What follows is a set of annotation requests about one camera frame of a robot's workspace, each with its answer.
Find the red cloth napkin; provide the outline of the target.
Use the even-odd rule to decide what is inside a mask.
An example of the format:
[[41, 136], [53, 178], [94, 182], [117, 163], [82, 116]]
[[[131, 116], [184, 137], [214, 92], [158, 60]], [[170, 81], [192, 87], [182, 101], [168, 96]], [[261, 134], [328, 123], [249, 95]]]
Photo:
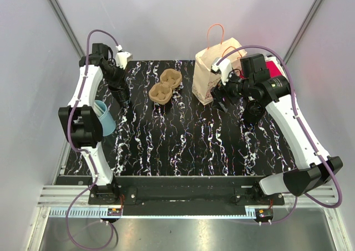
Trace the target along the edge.
[[281, 71], [273, 61], [260, 63], [253, 60], [241, 60], [240, 78], [250, 78], [254, 82], [262, 82], [281, 75]]

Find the black coffee cup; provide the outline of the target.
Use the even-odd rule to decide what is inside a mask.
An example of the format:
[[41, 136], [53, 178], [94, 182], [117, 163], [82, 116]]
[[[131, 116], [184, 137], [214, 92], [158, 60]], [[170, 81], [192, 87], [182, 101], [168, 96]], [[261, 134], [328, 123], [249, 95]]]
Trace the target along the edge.
[[111, 94], [113, 98], [118, 102], [121, 107], [126, 107], [129, 105], [129, 93], [124, 88], [113, 88], [111, 89]]
[[243, 119], [246, 123], [256, 124], [264, 116], [266, 109], [256, 100], [251, 100], [246, 104]]

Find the beige paper takeout bag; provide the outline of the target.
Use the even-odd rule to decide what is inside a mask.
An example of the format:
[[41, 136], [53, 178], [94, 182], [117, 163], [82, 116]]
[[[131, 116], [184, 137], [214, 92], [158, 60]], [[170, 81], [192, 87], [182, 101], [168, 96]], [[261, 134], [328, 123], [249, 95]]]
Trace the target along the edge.
[[[225, 70], [241, 69], [240, 59], [246, 56], [247, 51], [239, 49], [241, 44], [235, 38], [224, 40], [224, 35], [216, 45], [208, 45], [207, 48], [195, 55], [195, 68], [192, 81], [192, 93], [199, 102], [207, 105], [213, 101], [211, 89], [219, 81], [228, 81]], [[239, 49], [232, 55], [227, 56], [221, 63], [219, 60], [228, 52]]]

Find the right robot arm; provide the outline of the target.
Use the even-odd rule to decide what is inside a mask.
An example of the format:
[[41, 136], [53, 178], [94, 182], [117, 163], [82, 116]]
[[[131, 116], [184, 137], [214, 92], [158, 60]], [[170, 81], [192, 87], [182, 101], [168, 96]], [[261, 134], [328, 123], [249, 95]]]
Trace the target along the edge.
[[262, 205], [277, 193], [298, 197], [328, 183], [342, 168], [342, 160], [330, 156], [317, 140], [291, 94], [288, 79], [283, 75], [271, 76], [262, 54], [241, 58], [240, 63], [240, 76], [228, 59], [216, 58], [212, 63], [211, 72], [221, 78], [211, 89], [215, 106], [226, 111], [227, 100], [234, 104], [239, 98], [247, 99], [243, 119], [249, 124], [258, 123], [265, 113], [270, 114], [296, 164], [294, 170], [260, 179], [252, 190], [253, 201]]

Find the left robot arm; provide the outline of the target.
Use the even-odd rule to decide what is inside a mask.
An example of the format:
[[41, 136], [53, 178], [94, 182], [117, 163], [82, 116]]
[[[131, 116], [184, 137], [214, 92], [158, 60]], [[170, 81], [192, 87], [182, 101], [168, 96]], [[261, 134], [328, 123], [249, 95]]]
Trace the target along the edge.
[[79, 80], [70, 102], [58, 110], [67, 141], [82, 154], [92, 174], [88, 186], [92, 203], [114, 204], [122, 198], [102, 148], [103, 138], [115, 130], [115, 121], [108, 107], [95, 97], [99, 84], [105, 81], [120, 107], [129, 105], [125, 68], [130, 58], [131, 53], [123, 51], [121, 45], [114, 52], [106, 44], [94, 43], [92, 52], [79, 61]]

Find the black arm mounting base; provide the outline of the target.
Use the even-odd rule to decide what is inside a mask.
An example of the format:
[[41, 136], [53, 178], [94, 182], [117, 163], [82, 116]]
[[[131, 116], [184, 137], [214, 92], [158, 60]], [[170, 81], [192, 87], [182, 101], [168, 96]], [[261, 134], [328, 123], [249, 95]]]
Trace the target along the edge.
[[222, 201], [240, 205], [282, 206], [282, 193], [271, 196], [257, 194], [256, 185], [261, 177], [247, 176], [165, 176], [165, 177], [117, 177], [110, 185], [95, 185], [90, 189], [88, 203], [91, 205], [125, 205], [141, 201]]

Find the aluminium frame rail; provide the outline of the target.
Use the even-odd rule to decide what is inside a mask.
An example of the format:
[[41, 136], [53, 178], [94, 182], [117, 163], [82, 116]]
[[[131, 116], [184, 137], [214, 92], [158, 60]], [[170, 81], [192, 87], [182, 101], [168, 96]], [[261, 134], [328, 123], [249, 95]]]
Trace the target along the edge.
[[141, 201], [90, 205], [84, 186], [45, 186], [28, 250], [353, 250], [337, 209], [285, 204]]

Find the black marble pattern mat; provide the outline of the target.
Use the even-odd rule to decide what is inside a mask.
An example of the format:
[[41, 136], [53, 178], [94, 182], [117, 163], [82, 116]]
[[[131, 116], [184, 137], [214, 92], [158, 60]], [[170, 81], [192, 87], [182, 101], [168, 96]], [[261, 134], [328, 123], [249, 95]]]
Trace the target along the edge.
[[[245, 101], [227, 112], [203, 105], [192, 94], [192, 60], [132, 61], [126, 82], [130, 106], [121, 108], [107, 84], [97, 99], [116, 122], [103, 139], [109, 167], [117, 176], [263, 176], [296, 167], [291, 149], [274, 119], [266, 114], [246, 124]], [[166, 105], [153, 103], [149, 90], [165, 69], [182, 74]]]

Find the light blue holder cup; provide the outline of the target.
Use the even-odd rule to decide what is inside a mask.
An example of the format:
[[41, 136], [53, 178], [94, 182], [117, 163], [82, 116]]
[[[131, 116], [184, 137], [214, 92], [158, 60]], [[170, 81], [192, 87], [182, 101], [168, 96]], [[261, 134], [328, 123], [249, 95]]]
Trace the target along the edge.
[[115, 131], [116, 123], [106, 104], [100, 100], [96, 100], [93, 109], [102, 125], [103, 136], [111, 135]]

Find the lower brown pulp cup carrier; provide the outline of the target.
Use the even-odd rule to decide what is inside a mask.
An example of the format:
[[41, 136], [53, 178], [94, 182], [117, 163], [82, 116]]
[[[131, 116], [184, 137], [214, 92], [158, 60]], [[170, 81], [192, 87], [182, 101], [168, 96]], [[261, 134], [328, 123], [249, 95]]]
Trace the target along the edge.
[[166, 69], [160, 81], [149, 90], [149, 98], [154, 103], [165, 105], [173, 95], [173, 91], [181, 84], [182, 74], [175, 69]]

